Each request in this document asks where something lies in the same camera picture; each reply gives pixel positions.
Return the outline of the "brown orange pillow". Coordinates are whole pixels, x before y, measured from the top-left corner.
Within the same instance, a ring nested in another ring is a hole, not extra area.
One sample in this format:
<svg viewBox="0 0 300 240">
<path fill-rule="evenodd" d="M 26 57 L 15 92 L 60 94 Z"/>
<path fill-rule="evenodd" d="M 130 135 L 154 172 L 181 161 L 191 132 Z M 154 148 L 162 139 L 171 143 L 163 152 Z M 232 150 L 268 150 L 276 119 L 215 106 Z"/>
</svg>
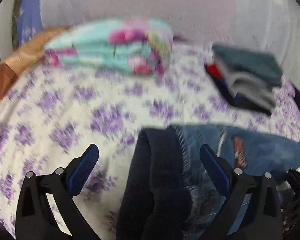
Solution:
<svg viewBox="0 0 300 240">
<path fill-rule="evenodd" d="M 66 30 L 67 27 L 45 29 L 0 63 L 0 101 L 23 72 L 44 58 L 44 46 Z"/>
</svg>

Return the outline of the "grey folded garment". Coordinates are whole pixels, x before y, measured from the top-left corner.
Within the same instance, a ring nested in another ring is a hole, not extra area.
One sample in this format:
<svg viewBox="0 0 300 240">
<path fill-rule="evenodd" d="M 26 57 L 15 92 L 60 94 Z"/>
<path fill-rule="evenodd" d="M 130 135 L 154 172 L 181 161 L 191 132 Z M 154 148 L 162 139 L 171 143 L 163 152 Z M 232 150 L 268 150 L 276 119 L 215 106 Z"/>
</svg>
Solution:
<svg viewBox="0 0 300 240">
<path fill-rule="evenodd" d="M 269 111 L 276 107 L 272 85 L 248 72 L 231 70 L 222 61 L 217 61 L 216 65 L 232 96 L 240 94 Z"/>
</svg>

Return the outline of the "blue denim pants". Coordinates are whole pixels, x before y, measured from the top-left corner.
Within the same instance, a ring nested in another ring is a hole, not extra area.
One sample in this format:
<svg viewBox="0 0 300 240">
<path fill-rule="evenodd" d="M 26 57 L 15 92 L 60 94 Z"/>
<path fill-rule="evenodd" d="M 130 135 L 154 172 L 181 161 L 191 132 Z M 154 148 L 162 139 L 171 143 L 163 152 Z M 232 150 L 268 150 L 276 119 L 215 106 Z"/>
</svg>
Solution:
<svg viewBox="0 0 300 240">
<path fill-rule="evenodd" d="M 197 239 L 224 203 L 202 164 L 209 145 L 250 175 L 300 167 L 300 142 L 224 125 L 140 131 L 116 225 L 117 239 Z"/>
</svg>

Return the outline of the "purple floral bedspread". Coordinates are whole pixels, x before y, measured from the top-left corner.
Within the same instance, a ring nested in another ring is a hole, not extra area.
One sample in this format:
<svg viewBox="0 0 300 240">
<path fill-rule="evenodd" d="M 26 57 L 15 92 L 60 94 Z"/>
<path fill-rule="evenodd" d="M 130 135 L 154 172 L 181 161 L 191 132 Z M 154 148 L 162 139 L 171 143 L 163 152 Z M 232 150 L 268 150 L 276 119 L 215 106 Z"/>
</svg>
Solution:
<svg viewBox="0 0 300 240">
<path fill-rule="evenodd" d="M 95 144 L 100 158 L 74 198 L 102 239 L 114 239 L 138 133 L 170 124 L 225 124 L 300 142 L 300 111 L 288 79 L 271 116 L 231 107 L 204 69 L 204 46 L 175 44 L 159 77 L 38 65 L 0 103 L 0 222 L 15 235 L 20 188 L 29 171 L 50 174 Z"/>
</svg>

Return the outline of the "white lace headboard cover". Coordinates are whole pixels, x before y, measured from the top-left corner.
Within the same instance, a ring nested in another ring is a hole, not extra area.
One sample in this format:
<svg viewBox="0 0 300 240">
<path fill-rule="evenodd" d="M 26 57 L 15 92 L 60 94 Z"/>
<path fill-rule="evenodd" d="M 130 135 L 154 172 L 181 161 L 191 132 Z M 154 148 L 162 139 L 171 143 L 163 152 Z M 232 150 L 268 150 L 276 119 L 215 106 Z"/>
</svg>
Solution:
<svg viewBox="0 0 300 240">
<path fill-rule="evenodd" d="M 289 0 L 39 0 L 44 27 L 103 18 L 157 18 L 175 36 L 271 52 L 293 77 L 296 18 Z"/>
</svg>

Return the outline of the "black folded garment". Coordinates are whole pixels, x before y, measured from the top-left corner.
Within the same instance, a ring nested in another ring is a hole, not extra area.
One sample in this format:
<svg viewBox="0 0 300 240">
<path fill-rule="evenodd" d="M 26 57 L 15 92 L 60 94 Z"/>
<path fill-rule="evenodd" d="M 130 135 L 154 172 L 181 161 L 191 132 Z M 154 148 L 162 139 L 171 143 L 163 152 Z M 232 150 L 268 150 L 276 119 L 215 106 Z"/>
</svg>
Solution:
<svg viewBox="0 0 300 240">
<path fill-rule="evenodd" d="M 212 81 L 216 85 L 217 89 L 219 90 L 220 94 L 222 97 L 226 100 L 226 102 L 236 108 L 241 108 L 249 111 L 255 111 L 259 113 L 263 113 L 267 116 L 271 116 L 271 111 L 267 110 L 263 107 L 258 106 L 257 104 L 253 103 L 249 99 L 245 98 L 244 96 L 239 96 L 239 97 L 233 97 L 229 91 L 228 88 L 223 81 L 223 79 L 220 79 L 220 75 L 216 73 L 216 67 L 213 67 L 212 65 L 205 65 L 204 66 L 205 71 L 211 77 Z"/>
</svg>

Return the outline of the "folded teal floral quilt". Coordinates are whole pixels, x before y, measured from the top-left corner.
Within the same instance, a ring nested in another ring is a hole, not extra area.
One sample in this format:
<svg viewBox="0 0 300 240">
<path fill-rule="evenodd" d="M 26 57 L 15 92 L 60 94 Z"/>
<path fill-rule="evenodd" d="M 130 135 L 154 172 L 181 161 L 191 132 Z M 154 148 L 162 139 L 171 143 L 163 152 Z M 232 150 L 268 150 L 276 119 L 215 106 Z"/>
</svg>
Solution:
<svg viewBox="0 0 300 240">
<path fill-rule="evenodd" d="M 43 52 L 52 66 L 162 75 L 170 66 L 172 28 L 161 20 L 97 20 L 72 27 Z"/>
</svg>

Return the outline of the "red blue folded garment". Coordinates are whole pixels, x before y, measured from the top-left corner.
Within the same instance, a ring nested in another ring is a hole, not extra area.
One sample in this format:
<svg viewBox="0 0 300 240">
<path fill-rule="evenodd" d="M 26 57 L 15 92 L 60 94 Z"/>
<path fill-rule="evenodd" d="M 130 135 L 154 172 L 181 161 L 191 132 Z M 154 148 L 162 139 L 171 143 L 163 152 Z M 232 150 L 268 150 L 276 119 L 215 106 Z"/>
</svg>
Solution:
<svg viewBox="0 0 300 240">
<path fill-rule="evenodd" d="M 223 77 L 223 74 L 219 71 L 217 64 L 211 63 L 208 64 L 207 67 L 207 72 L 214 77 L 216 80 L 218 80 L 225 88 L 227 88 L 227 84 L 225 82 L 225 79 Z"/>
</svg>

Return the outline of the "dark teal folded garment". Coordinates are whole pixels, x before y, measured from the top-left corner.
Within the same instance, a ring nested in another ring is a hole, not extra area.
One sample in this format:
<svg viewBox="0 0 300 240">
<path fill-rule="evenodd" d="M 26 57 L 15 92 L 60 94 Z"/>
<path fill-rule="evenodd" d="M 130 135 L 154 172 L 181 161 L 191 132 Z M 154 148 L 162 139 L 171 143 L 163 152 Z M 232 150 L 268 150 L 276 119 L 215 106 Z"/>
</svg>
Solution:
<svg viewBox="0 0 300 240">
<path fill-rule="evenodd" d="M 273 87 L 282 84 L 283 72 L 273 54 L 218 43 L 212 45 L 212 51 L 231 70 L 253 74 Z"/>
</svg>

